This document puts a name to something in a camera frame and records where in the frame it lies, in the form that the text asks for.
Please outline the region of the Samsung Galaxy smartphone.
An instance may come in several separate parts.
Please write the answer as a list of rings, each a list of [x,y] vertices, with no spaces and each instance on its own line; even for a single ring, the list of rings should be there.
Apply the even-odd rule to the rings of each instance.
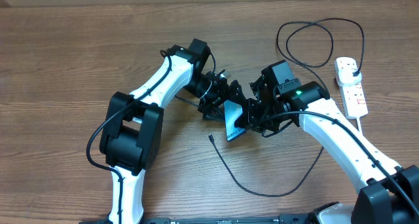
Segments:
[[[246,133],[246,129],[236,126],[236,120],[242,115],[242,106],[230,100],[224,102],[225,129],[227,141],[233,141]]]

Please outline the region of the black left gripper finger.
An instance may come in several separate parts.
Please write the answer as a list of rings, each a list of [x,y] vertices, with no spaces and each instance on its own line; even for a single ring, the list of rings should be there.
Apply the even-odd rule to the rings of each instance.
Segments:
[[[244,105],[246,103],[246,97],[242,92],[242,86],[237,80],[232,81],[230,84],[228,100],[238,105]]]
[[[209,107],[205,109],[202,118],[207,121],[225,122],[225,115],[218,107]]]

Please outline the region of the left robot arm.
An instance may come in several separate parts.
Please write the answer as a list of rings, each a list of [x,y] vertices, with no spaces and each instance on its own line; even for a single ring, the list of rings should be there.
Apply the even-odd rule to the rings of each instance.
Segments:
[[[113,179],[113,204],[105,223],[142,223],[146,171],[160,147],[164,110],[185,89],[200,100],[198,110],[208,120],[225,120],[218,107],[241,94],[225,71],[202,70],[212,55],[206,42],[193,39],[188,48],[174,45],[160,51],[164,61],[156,73],[129,94],[116,92],[107,110],[100,140]]]

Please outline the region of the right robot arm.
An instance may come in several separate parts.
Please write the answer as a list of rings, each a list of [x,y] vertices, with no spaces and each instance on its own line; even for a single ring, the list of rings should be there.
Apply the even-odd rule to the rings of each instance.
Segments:
[[[340,112],[315,81],[301,84],[285,61],[266,67],[246,98],[237,81],[230,101],[241,108],[227,116],[238,128],[265,133],[292,122],[315,138],[349,177],[353,206],[332,202],[311,211],[305,223],[417,223],[418,167],[403,168],[380,152]]]

